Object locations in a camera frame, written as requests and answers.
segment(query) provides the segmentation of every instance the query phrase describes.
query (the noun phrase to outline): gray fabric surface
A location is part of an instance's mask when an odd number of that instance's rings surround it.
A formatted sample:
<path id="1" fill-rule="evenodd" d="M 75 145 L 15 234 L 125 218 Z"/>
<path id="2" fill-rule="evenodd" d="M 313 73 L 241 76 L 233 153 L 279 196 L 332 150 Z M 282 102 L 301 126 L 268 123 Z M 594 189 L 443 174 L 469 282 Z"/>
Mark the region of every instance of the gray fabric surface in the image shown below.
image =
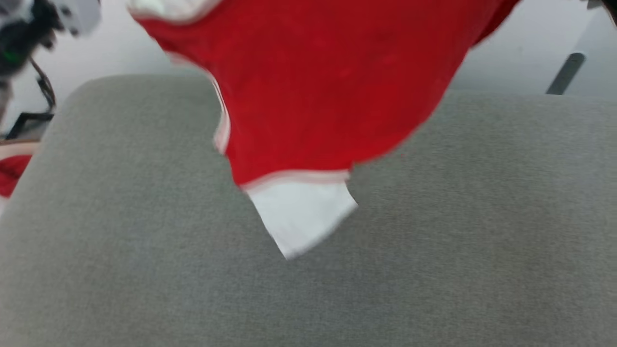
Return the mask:
<path id="1" fill-rule="evenodd" d="M 0 346 L 615 346 L 617 104 L 450 93 L 285 261 L 202 77 L 114 77 L 0 223 Z"/>

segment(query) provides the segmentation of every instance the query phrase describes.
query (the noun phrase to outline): white fabric patch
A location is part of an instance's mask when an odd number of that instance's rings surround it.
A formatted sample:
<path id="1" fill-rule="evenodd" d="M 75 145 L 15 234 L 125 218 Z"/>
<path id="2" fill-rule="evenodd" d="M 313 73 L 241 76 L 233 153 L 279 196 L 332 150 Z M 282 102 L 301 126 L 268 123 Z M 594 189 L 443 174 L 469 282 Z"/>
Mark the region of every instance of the white fabric patch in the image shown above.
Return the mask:
<path id="1" fill-rule="evenodd" d="M 345 182 L 270 182 L 247 193 L 288 260 L 325 239 L 358 206 Z"/>
<path id="2" fill-rule="evenodd" d="M 129 0 L 128 8 L 135 17 L 157 17 L 172 22 L 199 19 L 222 0 Z"/>

